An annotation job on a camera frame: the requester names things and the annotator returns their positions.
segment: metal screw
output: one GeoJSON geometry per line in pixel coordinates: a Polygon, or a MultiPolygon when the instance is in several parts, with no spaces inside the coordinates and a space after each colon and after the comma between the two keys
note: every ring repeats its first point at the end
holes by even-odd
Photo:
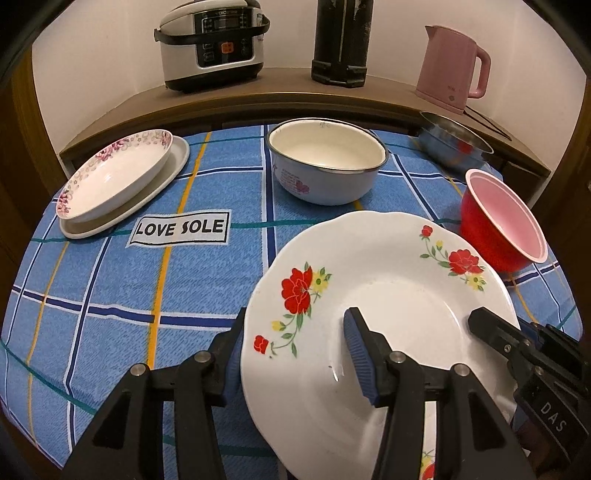
{"type": "Polygon", "coordinates": [[[135,364],[129,369],[129,373],[131,373],[134,377],[140,377],[146,372],[146,366],[144,364],[135,364]]]}
{"type": "Polygon", "coordinates": [[[467,377],[470,375],[470,368],[467,365],[457,364],[453,369],[458,375],[460,375],[460,377],[467,377]]]}
{"type": "Polygon", "coordinates": [[[207,350],[201,350],[200,352],[197,352],[193,358],[196,362],[204,364],[205,362],[209,362],[211,357],[212,354],[210,354],[207,350]]]}
{"type": "Polygon", "coordinates": [[[402,352],[392,352],[390,354],[390,360],[395,364],[401,364],[406,360],[406,355],[402,352]]]}

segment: table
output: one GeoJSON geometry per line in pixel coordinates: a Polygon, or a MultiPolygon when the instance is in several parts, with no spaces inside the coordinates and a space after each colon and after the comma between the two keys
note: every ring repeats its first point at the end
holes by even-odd
{"type": "MultiPolygon", "coordinates": [[[[355,209],[401,210],[457,231],[465,185],[442,173],[405,135],[377,131],[392,152],[360,201],[320,207],[288,194],[272,175],[269,126],[186,137],[189,161],[137,214],[97,237],[68,241],[48,205],[12,287],[0,342],[0,404],[52,462],[65,463],[110,390],[132,364],[175,365],[206,349],[248,302],[277,252],[314,223],[355,209]],[[146,214],[231,209],[227,245],[126,248],[146,214]]],[[[582,324],[550,252],[504,278],[518,316],[572,337],[582,324]]],[[[233,479],[277,479],[280,465],[243,395],[215,408],[220,451],[233,479]]],[[[171,405],[164,412],[166,478],[176,478],[171,405]]]]}

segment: orange button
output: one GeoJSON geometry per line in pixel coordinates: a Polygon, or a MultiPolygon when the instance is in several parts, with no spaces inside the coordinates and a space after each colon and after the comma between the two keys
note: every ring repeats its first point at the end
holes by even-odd
{"type": "Polygon", "coordinates": [[[234,51],[234,43],[227,41],[222,43],[222,53],[232,53],[234,51]]]}

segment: fabric label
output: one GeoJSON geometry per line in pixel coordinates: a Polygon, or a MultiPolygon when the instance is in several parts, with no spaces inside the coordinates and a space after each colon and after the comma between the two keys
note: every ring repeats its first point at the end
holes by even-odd
{"type": "Polygon", "coordinates": [[[126,247],[227,245],[231,210],[200,210],[172,215],[146,215],[135,222],[126,247]]]}

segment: pink flower print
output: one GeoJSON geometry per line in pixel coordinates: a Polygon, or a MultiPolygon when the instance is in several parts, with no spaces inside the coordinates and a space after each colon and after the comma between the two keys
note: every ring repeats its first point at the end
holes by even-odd
{"type": "Polygon", "coordinates": [[[308,187],[308,185],[304,185],[301,180],[298,180],[295,183],[295,189],[297,190],[298,193],[309,193],[310,192],[310,187],[308,187]]]}

